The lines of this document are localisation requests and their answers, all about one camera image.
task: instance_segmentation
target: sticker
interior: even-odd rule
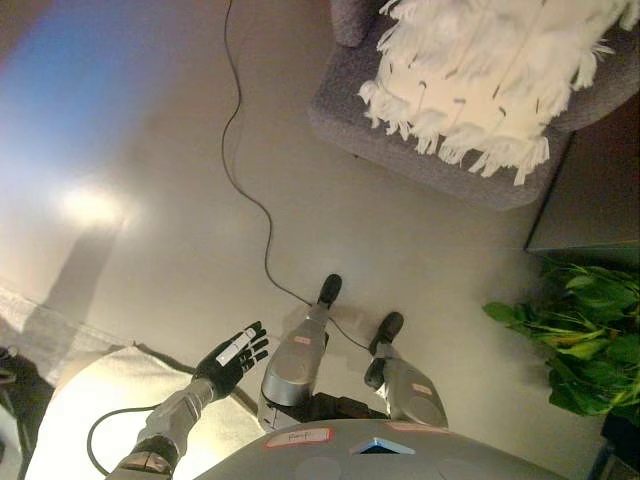
[[[311,339],[307,337],[293,337],[293,341],[304,345],[311,345]]]
[[[412,383],[411,388],[413,388],[414,392],[424,393],[425,395],[433,395],[431,389],[425,385],[420,385],[419,383]]]
[[[411,422],[387,422],[387,426],[397,432],[445,433],[447,435],[451,433],[444,428]]]
[[[265,448],[295,447],[298,445],[312,445],[314,443],[330,442],[333,438],[330,428],[310,428],[295,432],[281,433],[267,440]]]

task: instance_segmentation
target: floor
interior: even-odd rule
[[[256,320],[275,345],[304,312],[265,277],[265,218],[223,176],[225,3],[0,5],[0,285],[192,364]],[[480,308],[534,284],[522,246],[538,205],[467,205],[315,138],[327,2],[236,0],[230,39],[245,104],[229,151],[273,214],[275,278],[313,299],[340,273],[335,318],[361,342],[401,311],[397,347],[454,431],[585,478],[600,422],[549,405],[538,352]],[[318,388],[381,408],[368,354],[329,333]],[[241,384],[251,395],[263,368]]]

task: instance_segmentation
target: robot finger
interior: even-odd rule
[[[247,350],[247,346],[253,341],[253,339],[256,337],[256,334],[261,331],[260,327],[260,322],[256,322],[231,337],[228,345],[216,357],[216,361],[224,367],[238,354]]]
[[[252,343],[251,344],[251,349],[253,350],[253,353],[255,354],[258,350],[263,349],[267,345],[269,345],[269,340],[267,338],[263,338],[262,340],[260,340],[257,343]]]
[[[251,339],[251,342],[256,342],[263,338],[267,334],[267,331],[264,328],[256,331],[256,336]]]
[[[266,358],[268,355],[269,355],[268,352],[262,350],[261,352],[258,352],[255,357],[253,358],[249,357],[245,361],[241,362],[242,373],[247,373],[249,370],[251,370],[254,367],[256,363],[258,363],[263,358]]]
[[[257,336],[260,333],[260,331],[263,330],[262,323],[259,322],[259,321],[258,322],[254,322],[254,323],[252,323],[251,325],[249,325],[248,327],[246,327],[244,329],[245,332],[249,331],[249,330],[253,330],[253,332],[255,333],[255,335],[252,335],[252,337]]]

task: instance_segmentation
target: black cable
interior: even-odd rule
[[[255,206],[257,206],[260,210],[262,210],[262,213],[264,213],[265,217],[267,217],[267,222],[269,224],[269,232],[268,232],[268,236],[267,236],[267,245],[265,246],[265,249],[264,249],[263,267],[264,267],[265,275],[267,276],[269,281],[276,288],[278,288],[279,290],[283,291],[284,293],[287,293],[287,294],[291,295],[293,298],[301,301],[302,303],[304,303],[304,304],[306,304],[307,306],[310,307],[312,305],[311,302],[309,302],[308,300],[305,300],[304,298],[302,298],[297,293],[291,291],[290,289],[288,289],[288,288],[284,287],[283,285],[281,285],[280,283],[278,283],[273,278],[273,276],[271,275],[271,270],[269,270],[269,257],[270,257],[270,254],[271,254],[271,242],[273,240],[273,218],[272,218],[271,213],[269,212],[269,210],[267,210],[267,207],[265,207],[259,200],[257,200],[256,198],[252,197],[251,195],[249,195],[240,185],[238,185],[238,183],[234,180],[233,176],[231,175],[231,172],[229,170],[229,165],[227,163],[227,156],[226,156],[226,150],[225,150],[227,131],[229,130],[229,127],[231,126],[231,124],[233,123],[235,118],[238,116],[238,112],[240,111],[240,107],[242,106],[242,87],[240,86],[240,77],[238,76],[238,70],[236,69],[236,65],[235,65],[235,63],[233,63],[233,58],[231,57],[231,51],[229,50],[229,41],[228,41],[229,14],[231,13],[231,7],[232,6],[233,6],[233,0],[229,0],[229,3],[227,5],[227,12],[226,12],[225,17],[224,17],[224,36],[223,36],[223,40],[224,40],[224,51],[225,51],[225,53],[227,55],[227,61],[229,62],[229,67],[231,68],[231,72],[233,73],[233,79],[235,81],[235,86],[236,86],[236,92],[237,93],[236,93],[236,106],[233,109],[233,113],[231,114],[231,116],[227,120],[227,123],[225,124],[224,129],[222,130],[222,139],[220,141],[220,157],[222,159],[222,166],[224,168],[224,173],[225,173],[225,176],[227,177],[227,180],[229,180],[229,183],[235,189],[235,191],[238,192],[241,196],[243,196],[247,200],[249,200]],[[347,340],[349,340],[354,345],[356,345],[356,346],[358,346],[358,347],[360,347],[360,348],[362,348],[364,350],[369,351],[369,349],[367,347],[365,347],[361,343],[358,343],[353,338],[351,338],[349,335],[347,335],[345,333],[345,331],[342,330],[342,328],[340,328],[338,323],[333,318],[329,318],[329,319],[335,325],[335,327],[338,329],[338,331],[342,335],[345,336],[345,338]]]
[[[98,462],[98,459],[93,454],[93,445],[92,445],[93,433],[95,432],[96,428],[98,428],[98,425],[104,422],[107,418],[113,417],[114,415],[120,415],[121,413],[148,412],[149,410],[155,409],[159,405],[160,404],[151,405],[150,407],[133,407],[133,408],[121,408],[119,410],[113,410],[112,412],[105,413],[98,420],[96,420],[93,423],[93,425],[91,425],[91,428],[89,429],[89,433],[87,434],[87,455],[89,456],[89,460],[91,460],[91,463],[93,464],[93,466],[96,467],[96,470],[98,470],[105,477],[109,475],[109,472],[102,465],[100,465],[100,462]]]

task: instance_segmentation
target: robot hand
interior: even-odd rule
[[[243,375],[268,355],[266,334],[260,322],[248,326],[207,355],[196,367],[193,379],[210,381],[215,399],[226,397]]]

